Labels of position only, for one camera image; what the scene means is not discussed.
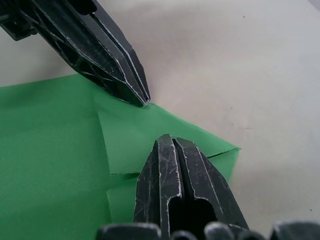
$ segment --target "green paper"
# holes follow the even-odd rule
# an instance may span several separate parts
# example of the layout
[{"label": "green paper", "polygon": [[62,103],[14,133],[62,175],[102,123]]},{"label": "green paper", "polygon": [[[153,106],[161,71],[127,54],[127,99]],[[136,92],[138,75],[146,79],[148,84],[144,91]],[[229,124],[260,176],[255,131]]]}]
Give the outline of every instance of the green paper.
[{"label": "green paper", "polygon": [[106,97],[102,90],[97,91],[94,99],[102,122],[111,174],[139,173],[155,140],[168,133],[193,141],[207,157],[237,149],[155,104],[136,108]]},{"label": "green paper", "polygon": [[236,147],[80,75],[0,87],[0,239],[88,240],[111,218],[132,220],[137,175],[128,173],[166,133],[194,141],[230,177]]}]

